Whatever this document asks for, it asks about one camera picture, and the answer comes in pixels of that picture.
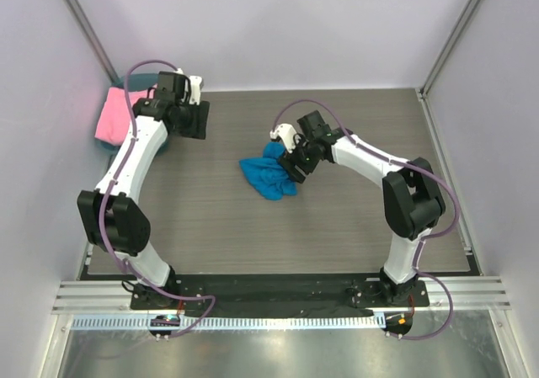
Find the blue t shirt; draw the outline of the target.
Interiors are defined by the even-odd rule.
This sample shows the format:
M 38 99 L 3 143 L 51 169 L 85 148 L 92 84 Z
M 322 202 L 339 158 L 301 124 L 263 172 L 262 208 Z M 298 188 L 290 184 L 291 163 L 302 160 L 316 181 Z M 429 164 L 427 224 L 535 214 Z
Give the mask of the blue t shirt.
M 281 200 L 285 196 L 297 195 L 296 183 L 278 163 L 283 153 L 286 150 L 279 142 L 269 142 L 261 157 L 239 161 L 239 167 L 248 183 L 267 200 Z

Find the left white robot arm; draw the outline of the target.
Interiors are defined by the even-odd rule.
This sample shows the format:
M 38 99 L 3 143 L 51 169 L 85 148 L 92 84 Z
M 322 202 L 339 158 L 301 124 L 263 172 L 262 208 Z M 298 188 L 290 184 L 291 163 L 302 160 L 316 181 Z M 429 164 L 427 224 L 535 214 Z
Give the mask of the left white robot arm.
M 201 97 L 203 84 L 202 77 L 181 70 L 160 72 L 156 86 L 132 102 L 127 135 L 108 172 L 77 197 L 88 241 L 136 276 L 125 289 L 138 307 L 168 308 L 179 300 L 175 271 L 151 244 L 151 223 L 138 202 L 148 170 L 172 134 L 205 139 L 210 104 Z

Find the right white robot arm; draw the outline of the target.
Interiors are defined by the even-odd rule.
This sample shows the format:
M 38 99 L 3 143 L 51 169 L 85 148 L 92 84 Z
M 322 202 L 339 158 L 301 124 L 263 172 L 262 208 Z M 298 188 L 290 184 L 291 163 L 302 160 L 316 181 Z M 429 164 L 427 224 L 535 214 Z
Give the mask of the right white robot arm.
M 418 262 L 424 239 L 446 212 L 440 188 L 428 177 L 430 163 L 391 156 L 362 141 L 346 128 L 331 128 L 319 111 L 301 117 L 297 131 L 278 124 L 269 132 L 284 145 L 278 163 L 291 179 L 303 183 L 321 161 L 351 169 L 382 191 L 384 217 L 392 240 L 387 261 L 379 273 L 382 300 L 406 301 L 418 280 Z

